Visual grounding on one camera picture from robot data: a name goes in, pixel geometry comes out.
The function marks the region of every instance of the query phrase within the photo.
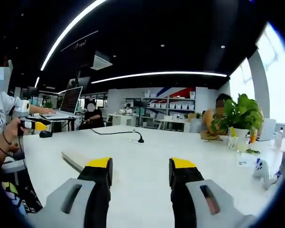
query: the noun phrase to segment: plastic bottle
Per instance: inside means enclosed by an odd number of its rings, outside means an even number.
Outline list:
[[[277,138],[275,139],[275,149],[280,150],[283,140],[283,127],[281,127],[280,131],[278,132]]]

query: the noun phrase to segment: white t-shirt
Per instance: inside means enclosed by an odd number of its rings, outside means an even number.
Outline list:
[[[6,126],[6,115],[10,113],[14,106],[19,106],[19,97],[12,97],[5,92],[0,93],[0,134],[3,132]]]

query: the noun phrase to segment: curved led light strip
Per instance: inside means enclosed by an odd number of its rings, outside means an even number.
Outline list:
[[[151,73],[142,73],[142,74],[135,74],[135,75],[125,75],[125,76],[119,76],[119,77],[111,77],[99,81],[91,82],[91,84],[100,83],[100,82],[106,82],[121,78],[127,78],[127,77],[138,77],[138,76],[149,76],[149,75],[210,75],[210,76],[220,76],[220,77],[227,77],[227,75],[224,74],[217,74],[217,73],[208,73],[208,72],[196,72],[196,71],[164,71],[164,72],[151,72]]]
[[[44,70],[46,67],[49,59],[51,58],[52,54],[54,53],[55,49],[58,47],[59,43],[63,40],[63,38],[67,35],[67,33],[89,12],[94,10],[97,6],[104,3],[106,0],[96,0],[91,5],[89,5],[87,8],[85,8],[81,13],[78,14],[77,17],[72,20],[72,22],[66,27],[66,29],[61,33],[61,35],[58,37],[56,42],[54,43],[53,47],[50,49],[46,59],[44,60],[42,67],[40,70]]]

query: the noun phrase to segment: gray gripper housing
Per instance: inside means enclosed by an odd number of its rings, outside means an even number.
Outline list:
[[[37,228],[83,228],[94,186],[94,181],[70,178],[47,197],[42,210],[28,214],[30,222]]]
[[[224,191],[212,180],[201,180],[186,183],[192,197],[197,228],[247,228],[252,225],[256,217],[253,215],[243,215],[234,208],[233,197]],[[207,186],[214,201],[219,208],[219,212],[212,215],[201,187]]]

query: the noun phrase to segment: green leaves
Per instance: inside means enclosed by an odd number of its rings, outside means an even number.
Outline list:
[[[249,99],[246,94],[239,95],[237,103],[233,100],[224,101],[224,116],[218,119],[214,115],[213,118],[211,128],[214,127],[212,128],[214,132],[217,131],[216,124],[220,130],[227,130],[232,126],[239,129],[253,130],[259,129],[263,122],[263,116],[257,102]]]

